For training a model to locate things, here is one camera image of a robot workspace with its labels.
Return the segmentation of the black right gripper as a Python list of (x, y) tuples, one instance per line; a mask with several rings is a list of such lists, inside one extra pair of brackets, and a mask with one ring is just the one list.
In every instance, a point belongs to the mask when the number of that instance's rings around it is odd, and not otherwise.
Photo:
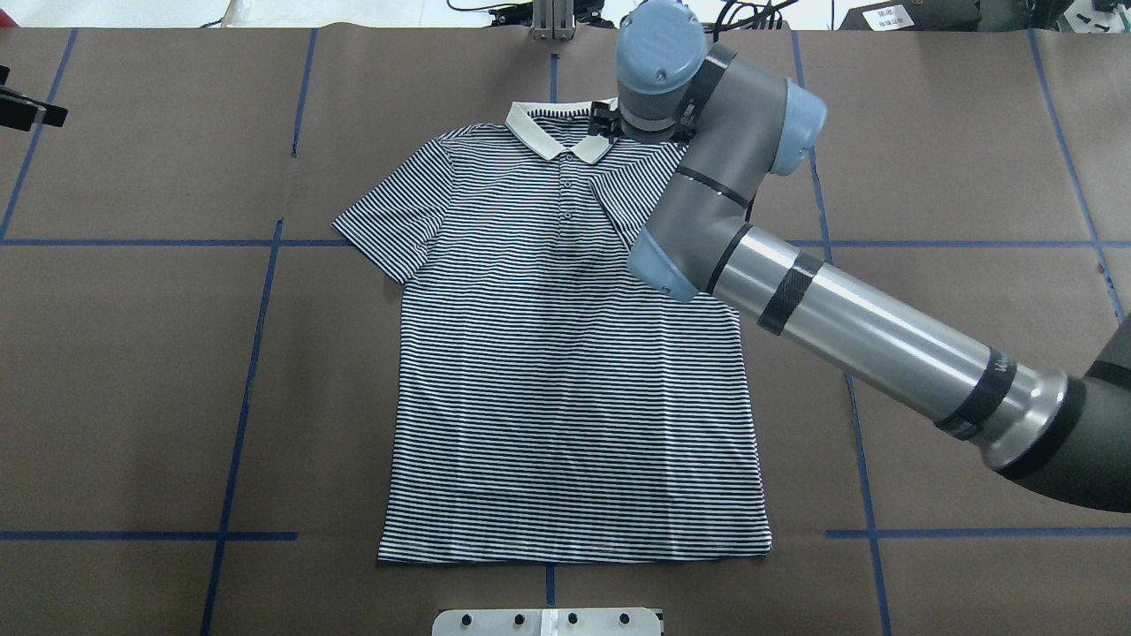
[(588, 134), (603, 140), (618, 140), (625, 136), (619, 113), (619, 100), (592, 101), (588, 112)]

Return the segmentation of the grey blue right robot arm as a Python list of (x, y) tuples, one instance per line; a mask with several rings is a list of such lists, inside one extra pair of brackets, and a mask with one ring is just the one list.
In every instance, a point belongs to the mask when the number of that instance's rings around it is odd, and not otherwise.
[(1130, 508), (1128, 323), (1085, 375), (1021, 366), (748, 220), (769, 174), (815, 148), (828, 110), (795, 81), (710, 43), (679, 1), (644, 1), (619, 24), (619, 128), (631, 140), (683, 134), (687, 153), (634, 239), (627, 266), (688, 302), (709, 294), (972, 442), (1035, 495)]

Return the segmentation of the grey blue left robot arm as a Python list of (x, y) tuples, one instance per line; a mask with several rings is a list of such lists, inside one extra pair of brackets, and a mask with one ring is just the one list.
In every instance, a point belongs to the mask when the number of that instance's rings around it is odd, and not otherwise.
[(11, 68), (1, 65), (1, 126), (18, 132), (31, 132), (36, 124), (61, 128), (69, 110), (32, 98), (7, 85)]

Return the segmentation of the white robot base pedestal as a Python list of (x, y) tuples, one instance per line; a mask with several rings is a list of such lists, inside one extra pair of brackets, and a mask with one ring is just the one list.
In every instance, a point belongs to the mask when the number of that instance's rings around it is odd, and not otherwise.
[(465, 609), (437, 613), (432, 635), (664, 635), (663, 612), (644, 607)]

